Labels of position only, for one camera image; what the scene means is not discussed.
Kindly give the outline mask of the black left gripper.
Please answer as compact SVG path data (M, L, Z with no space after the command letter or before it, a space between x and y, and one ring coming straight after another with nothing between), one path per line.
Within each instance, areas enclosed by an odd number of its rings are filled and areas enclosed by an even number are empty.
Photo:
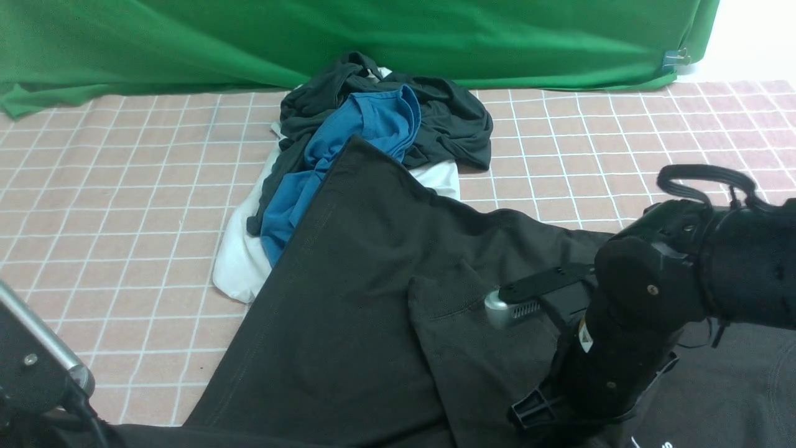
M44 413L15 408L2 399L2 447L93 447L88 425L70 408L56 406Z

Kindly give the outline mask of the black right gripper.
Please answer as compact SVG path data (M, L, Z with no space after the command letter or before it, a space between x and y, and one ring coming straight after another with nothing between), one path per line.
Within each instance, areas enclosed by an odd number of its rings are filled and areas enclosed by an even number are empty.
M677 361L685 321L594 300L561 332L545 379L510 406L522 433L595 433L630 419L649 386Z

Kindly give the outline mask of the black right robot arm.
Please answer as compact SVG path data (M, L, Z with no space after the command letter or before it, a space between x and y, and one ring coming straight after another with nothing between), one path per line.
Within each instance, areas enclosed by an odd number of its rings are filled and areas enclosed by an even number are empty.
M508 328L542 309L560 330L546 378L514 403L520 433L559 446L631 419L678 362L686 324L794 329L794 200L774 206L743 173L704 164L662 168L654 204L609 238L591 263L572 262L485 297Z

